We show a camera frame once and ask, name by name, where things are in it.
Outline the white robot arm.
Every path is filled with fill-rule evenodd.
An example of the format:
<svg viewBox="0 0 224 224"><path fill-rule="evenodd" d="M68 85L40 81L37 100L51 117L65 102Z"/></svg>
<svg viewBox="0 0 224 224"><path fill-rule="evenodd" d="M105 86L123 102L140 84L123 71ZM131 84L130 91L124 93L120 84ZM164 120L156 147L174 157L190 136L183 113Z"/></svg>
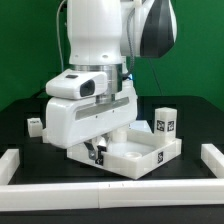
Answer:
<svg viewBox="0 0 224 224"><path fill-rule="evenodd" d="M67 0L70 68L48 81L48 141L67 149L137 117L124 56L159 58L174 45L171 0Z"/></svg>

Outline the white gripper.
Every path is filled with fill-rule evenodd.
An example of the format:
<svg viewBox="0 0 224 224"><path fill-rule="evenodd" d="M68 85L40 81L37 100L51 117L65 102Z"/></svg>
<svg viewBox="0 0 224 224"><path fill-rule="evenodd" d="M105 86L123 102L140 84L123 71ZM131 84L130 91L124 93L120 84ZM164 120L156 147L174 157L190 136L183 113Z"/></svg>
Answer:
<svg viewBox="0 0 224 224"><path fill-rule="evenodd" d="M98 146L107 151L114 129L128 125L137 117L137 95L132 80L122 82L122 90L110 102L97 98L109 87L106 73L66 70L46 84L51 96L46 107L48 141L59 148L100 136ZM92 143L85 142L88 156L97 159Z"/></svg>

